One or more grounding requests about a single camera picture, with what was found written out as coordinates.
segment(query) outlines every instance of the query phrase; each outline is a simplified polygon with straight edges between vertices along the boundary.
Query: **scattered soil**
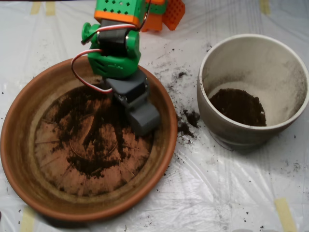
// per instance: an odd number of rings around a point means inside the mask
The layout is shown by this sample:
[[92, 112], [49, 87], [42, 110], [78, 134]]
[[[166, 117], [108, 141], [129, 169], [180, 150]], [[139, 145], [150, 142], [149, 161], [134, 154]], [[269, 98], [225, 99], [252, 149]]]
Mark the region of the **scattered soil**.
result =
[[194, 134], [190, 131], [189, 126], [185, 122], [181, 122], [178, 126], [178, 132], [183, 132], [184, 135], [190, 135], [191, 137], [195, 137]]
[[182, 78], [182, 76], [184, 76], [184, 75], [187, 75], [187, 73], [186, 73], [186, 72], [180, 72], [180, 73], [178, 74], [178, 78]]
[[192, 111], [191, 113], [188, 113], [188, 110], [183, 110], [183, 113], [184, 113], [184, 115], [186, 116], [188, 122], [189, 122], [192, 126], [198, 128], [197, 122], [198, 122], [199, 117], [200, 117], [199, 114], [196, 113], [195, 111]]
[[54, 115], [45, 115], [43, 120], [56, 123], [56, 129], [52, 132], [57, 134], [59, 143], [52, 153], [71, 147], [67, 161], [88, 177], [104, 177], [104, 169], [119, 166], [131, 157], [134, 149], [124, 151], [127, 148], [124, 138], [130, 134], [134, 138], [130, 147], [134, 148], [134, 144], [137, 146], [139, 139], [143, 139], [150, 144], [148, 152], [151, 152], [153, 133], [141, 138], [134, 136], [124, 107], [116, 99], [110, 100], [107, 95], [79, 87], [61, 97], [51, 108], [54, 108]]
[[220, 113], [231, 120], [249, 126], [266, 126], [265, 112], [259, 98], [244, 90], [220, 89], [210, 101]]

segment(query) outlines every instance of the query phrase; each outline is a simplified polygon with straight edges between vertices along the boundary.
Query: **orange robot part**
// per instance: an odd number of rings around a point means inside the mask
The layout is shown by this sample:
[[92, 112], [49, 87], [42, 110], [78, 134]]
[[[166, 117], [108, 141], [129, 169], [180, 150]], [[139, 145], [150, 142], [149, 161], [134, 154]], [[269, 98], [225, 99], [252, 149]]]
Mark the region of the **orange robot part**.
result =
[[182, 0], [169, 0], [168, 7], [163, 15], [163, 23], [170, 30], [175, 30], [185, 13], [185, 4]]

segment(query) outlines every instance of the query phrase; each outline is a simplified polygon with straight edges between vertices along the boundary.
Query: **yellow tape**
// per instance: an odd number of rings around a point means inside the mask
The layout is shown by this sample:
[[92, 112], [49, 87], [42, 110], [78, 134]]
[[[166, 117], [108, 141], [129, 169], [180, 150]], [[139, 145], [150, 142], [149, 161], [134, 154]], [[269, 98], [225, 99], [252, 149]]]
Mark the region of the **yellow tape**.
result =
[[30, 14], [32, 15], [36, 15], [39, 10], [40, 10], [40, 7], [41, 7], [41, 2], [40, 1], [34, 1], [32, 3], [32, 7], [31, 7], [31, 11], [30, 11]]
[[279, 214], [283, 232], [297, 232], [288, 203], [285, 198], [275, 200], [276, 209]]
[[55, 15], [56, 14], [56, 3], [54, 1], [46, 2], [46, 15]]
[[270, 15], [269, 0], [260, 0], [260, 11], [265, 15]]
[[24, 208], [23, 220], [21, 222], [21, 232], [32, 232], [34, 225], [34, 210], [29, 206]]

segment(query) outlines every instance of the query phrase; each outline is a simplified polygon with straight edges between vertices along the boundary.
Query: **table surface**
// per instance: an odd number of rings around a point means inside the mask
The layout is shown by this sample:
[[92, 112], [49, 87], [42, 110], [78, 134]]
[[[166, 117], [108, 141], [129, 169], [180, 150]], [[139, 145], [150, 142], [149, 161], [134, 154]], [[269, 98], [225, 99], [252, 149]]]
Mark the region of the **table surface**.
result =
[[[166, 87], [178, 114], [197, 107], [197, 74], [207, 51], [240, 33], [278, 39], [309, 67], [309, 1], [184, 0], [175, 31], [141, 33], [140, 64]], [[270, 11], [261, 7], [269, 4]], [[37, 74], [74, 57], [84, 22], [95, 23], [95, 1], [56, 2], [55, 15], [41, 3], [0, 2], [0, 125], [20, 90]], [[180, 72], [186, 74], [176, 78]], [[309, 230], [309, 110], [261, 148], [241, 154], [220, 147], [202, 121], [196, 139], [178, 138], [166, 175], [139, 204], [105, 221], [72, 228], [32, 213], [0, 165], [0, 232], [222, 232], [282, 231], [274, 206], [286, 198], [300, 232]]]

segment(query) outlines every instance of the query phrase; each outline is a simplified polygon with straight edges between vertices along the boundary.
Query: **clay plant saucer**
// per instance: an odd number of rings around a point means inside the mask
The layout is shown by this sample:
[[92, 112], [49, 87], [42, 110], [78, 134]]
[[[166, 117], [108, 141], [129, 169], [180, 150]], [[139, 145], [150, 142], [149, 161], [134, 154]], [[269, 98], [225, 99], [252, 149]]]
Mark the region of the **clay plant saucer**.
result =
[[[86, 57], [75, 67], [99, 84]], [[176, 113], [161, 83], [141, 69], [161, 115], [160, 127], [144, 137], [135, 136], [117, 102], [73, 76], [70, 60], [26, 85], [1, 132], [3, 169], [21, 199], [52, 218], [92, 221], [124, 212], [156, 185], [176, 145]]]

